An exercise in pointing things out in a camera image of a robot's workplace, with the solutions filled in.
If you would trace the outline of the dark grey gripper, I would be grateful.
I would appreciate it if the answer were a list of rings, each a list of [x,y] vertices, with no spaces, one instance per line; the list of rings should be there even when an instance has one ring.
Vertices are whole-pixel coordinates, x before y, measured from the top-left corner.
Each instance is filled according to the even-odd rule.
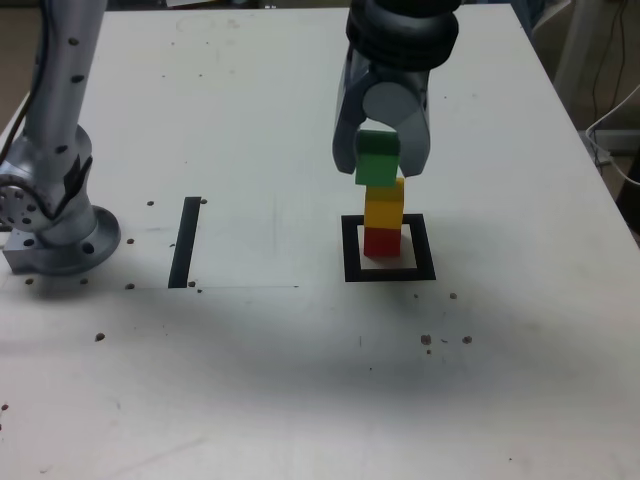
[[[399,167],[404,177],[420,175],[430,148],[428,81],[430,71],[411,72],[374,67],[349,45],[339,84],[332,154],[339,172],[353,174],[360,125],[367,119],[392,128],[400,142]]]

